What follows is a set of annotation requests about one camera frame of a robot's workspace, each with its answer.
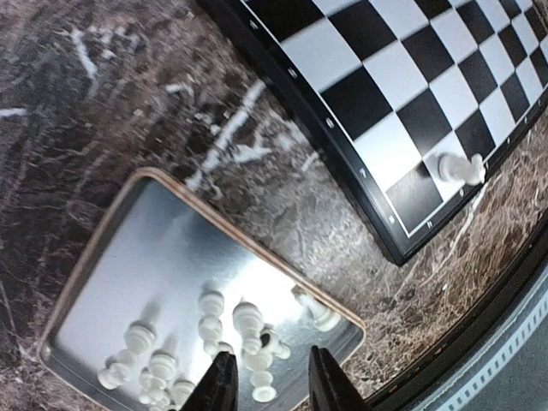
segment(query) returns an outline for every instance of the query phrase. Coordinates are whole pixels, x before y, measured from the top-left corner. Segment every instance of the white pawn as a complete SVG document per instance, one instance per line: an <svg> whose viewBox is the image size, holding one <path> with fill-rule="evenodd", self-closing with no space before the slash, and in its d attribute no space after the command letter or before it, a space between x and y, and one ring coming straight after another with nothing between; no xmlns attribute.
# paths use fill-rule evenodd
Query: white pawn
<svg viewBox="0 0 548 411"><path fill-rule="evenodd" d="M219 353L229 353L229 354L232 354L234 355L234 349L232 348L232 346L230 344L228 344L227 342L224 342L224 341L221 341L218 345L217 345L217 350L215 351L215 354L212 354L211 356L213 358L215 358L217 356L217 354Z"/></svg>
<svg viewBox="0 0 548 411"><path fill-rule="evenodd" d="M175 356L176 347L176 337L170 336L161 349L152 353L148 361L148 369L143 370L140 375L143 386L139 396L140 402L152 405L162 405L166 402L168 395L165 388L168 381L175 378L179 365L179 360Z"/></svg>
<svg viewBox="0 0 548 411"><path fill-rule="evenodd" d="M177 338L170 336L166 339L164 346L157 349L148 361L148 369L154 377L170 381L177 374L179 360L175 356Z"/></svg>
<svg viewBox="0 0 548 411"><path fill-rule="evenodd" d="M224 311L224 297L218 291L207 291L200 297L198 305L203 313L198 323L198 334L204 341L204 351L215 355L223 337L223 323L219 317Z"/></svg>
<svg viewBox="0 0 548 411"><path fill-rule="evenodd" d="M289 347L280 340L278 334L273 330L264 329L261 340L263 340L263 343L265 344L261 351L269 351L280 360L287 360L291 356Z"/></svg>
<svg viewBox="0 0 548 411"><path fill-rule="evenodd" d="M261 349L257 354L249 354L244 351L242 353L242 359L244 366L246 366L248 370L259 372L266 371L271 367L274 356L270 351Z"/></svg>
<svg viewBox="0 0 548 411"><path fill-rule="evenodd" d="M276 389L272 387L273 377L268 371L254 372L251 376L251 385L253 390L253 399L256 402L270 402L276 398Z"/></svg>
<svg viewBox="0 0 548 411"><path fill-rule="evenodd" d="M209 355L217 354L219 343L223 337L223 323L221 323L221 320L212 315L202 317L198 323L198 334L204 341L204 351Z"/></svg>
<svg viewBox="0 0 548 411"><path fill-rule="evenodd" d="M314 326L321 332L333 330L339 321L341 315L326 307L314 297L302 291L294 291L296 300L304 307L308 308L314 319Z"/></svg>
<svg viewBox="0 0 548 411"><path fill-rule="evenodd" d="M158 378L152 375L148 368L143 368L139 376L139 384L142 387L142 391L139 394L139 401L142 404L152 404L153 400L151 392L158 392L158 390L165 390L168 383L163 378Z"/></svg>
<svg viewBox="0 0 548 411"><path fill-rule="evenodd" d="M445 154L439 159L439 176L447 182L465 182L477 186L485 182L486 170L481 154L472 156L472 160Z"/></svg>
<svg viewBox="0 0 548 411"><path fill-rule="evenodd" d="M124 333L126 348L116 354L116 360L97 374L98 381L107 390L114 390L126 384L135 371L139 355L149 350L156 341L153 324L158 319L158 307L145 307L141 319L134 322Z"/></svg>
<svg viewBox="0 0 548 411"><path fill-rule="evenodd" d="M107 390L114 390L126 384L134 372L137 364L137 355L128 349L116 354L116 360L97 373L97 379Z"/></svg>
<svg viewBox="0 0 548 411"><path fill-rule="evenodd" d="M249 302L241 302L232 312L234 328L241 335L241 347L249 354L257 354L262 348L259 333L265 327L263 314Z"/></svg>
<svg viewBox="0 0 548 411"><path fill-rule="evenodd" d="M177 409L180 409L190 397L196 385L186 379L177 379L171 387L170 393Z"/></svg>

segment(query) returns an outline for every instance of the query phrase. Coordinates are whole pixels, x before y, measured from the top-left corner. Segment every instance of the chess piece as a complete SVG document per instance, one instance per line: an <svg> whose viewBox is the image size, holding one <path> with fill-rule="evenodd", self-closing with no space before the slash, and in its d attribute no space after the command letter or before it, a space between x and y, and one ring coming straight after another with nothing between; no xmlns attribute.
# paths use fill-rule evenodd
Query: chess piece
<svg viewBox="0 0 548 411"><path fill-rule="evenodd" d="M341 314L334 312L311 295L301 290L294 290L296 300L310 310L314 319L314 326L318 331L327 332L335 328L341 320Z"/></svg>
<svg viewBox="0 0 548 411"><path fill-rule="evenodd" d="M249 354L244 351L241 355L244 366L253 372L268 370L274 361L272 353L265 349L261 349L257 354Z"/></svg>
<svg viewBox="0 0 548 411"><path fill-rule="evenodd" d="M158 390L165 390L168 383L163 378L158 378L150 372L148 368L143 368L139 376L139 384L142 387L142 391L139 394L139 401L142 404L152 404L151 392L158 392Z"/></svg>
<svg viewBox="0 0 548 411"><path fill-rule="evenodd" d="M212 354L211 356L215 357L215 356L217 356L217 354L225 353L225 352L234 355L234 349L232 348L232 346L230 344L228 344L227 342L221 341L217 345L217 349L215 351L215 354Z"/></svg>
<svg viewBox="0 0 548 411"><path fill-rule="evenodd" d="M173 383L170 394L177 409L181 409L192 394L192 391L194 391L194 388L196 388L196 385L186 379L177 379L175 383Z"/></svg>
<svg viewBox="0 0 548 411"><path fill-rule="evenodd" d="M99 370L97 379L107 390L115 390L126 384L133 375L139 355L152 347L156 340L156 331L152 321L140 320L131 324L124 333L126 348L116 354L108 367Z"/></svg>
<svg viewBox="0 0 548 411"><path fill-rule="evenodd" d="M204 351L209 355L215 355L223 337L223 323L212 315L202 317L198 323L198 334L204 341Z"/></svg>
<svg viewBox="0 0 548 411"><path fill-rule="evenodd" d="M439 175L447 182L465 182L469 186L477 186L485 182L485 167L481 154L467 158L445 154L439 159Z"/></svg>
<svg viewBox="0 0 548 411"><path fill-rule="evenodd" d="M177 338L169 336L161 349L157 349L148 361L148 368L141 371L139 381L142 391L139 401L160 408L167 408L171 403L169 393L165 390L168 382L175 378L179 360L175 355Z"/></svg>
<svg viewBox="0 0 548 411"><path fill-rule="evenodd" d="M264 329L261 336L261 342L263 348L261 351L269 351L273 353L280 360L287 360L291 356L291 350L285 345L278 334L271 329Z"/></svg>
<svg viewBox="0 0 548 411"><path fill-rule="evenodd" d="M234 328L241 335L241 347L249 354L257 354L262 348L259 333L265 327L263 315L249 302L241 302L232 312Z"/></svg>
<svg viewBox="0 0 548 411"><path fill-rule="evenodd" d="M223 323L219 317L224 311L224 297L218 291L207 291L198 301L203 313L198 323L198 334L204 341L204 351L216 355L223 337Z"/></svg>
<svg viewBox="0 0 548 411"><path fill-rule="evenodd" d="M270 402L276 398L276 390L272 387L272 374L268 371L258 371L251 375L251 385L253 390L253 399L256 402Z"/></svg>

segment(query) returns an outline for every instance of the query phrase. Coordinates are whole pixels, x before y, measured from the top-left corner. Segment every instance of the silver tray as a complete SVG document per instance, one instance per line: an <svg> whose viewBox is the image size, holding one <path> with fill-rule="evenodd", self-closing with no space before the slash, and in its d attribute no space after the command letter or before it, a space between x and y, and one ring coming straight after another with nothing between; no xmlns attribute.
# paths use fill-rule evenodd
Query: silver tray
<svg viewBox="0 0 548 411"><path fill-rule="evenodd" d="M342 315L331 331L320 332L310 312L294 298L298 287ZM143 310L156 307L157 347L177 337L181 377L197 384L211 356L198 335L198 299L208 289L223 293L223 340L238 358L239 408L288 411L308 395L308 353L328 348L340 363L363 343L360 319L309 283L300 273L245 236L183 185L156 169L138 170L123 187L80 257L39 345L39 357L59 378L112 410L147 410L138 401L137 372L124 386L106 390L97 372L124 348L123 333ZM250 372L242 365L241 338L232 308L255 304L265 322L291 348L270 372L277 397L251 396ZM142 355L138 370L150 354Z"/></svg>

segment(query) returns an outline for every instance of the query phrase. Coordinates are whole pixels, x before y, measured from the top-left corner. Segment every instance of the marble surface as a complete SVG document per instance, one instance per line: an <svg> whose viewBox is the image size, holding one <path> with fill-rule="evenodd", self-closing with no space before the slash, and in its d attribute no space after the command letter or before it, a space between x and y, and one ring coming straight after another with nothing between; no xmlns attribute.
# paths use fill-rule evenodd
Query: marble surface
<svg viewBox="0 0 548 411"><path fill-rule="evenodd" d="M174 174L358 313L372 394L492 284L548 206L548 115L403 268L388 263L279 103L185 0L0 0L0 409L91 410L36 344L140 166Z"/></svg>

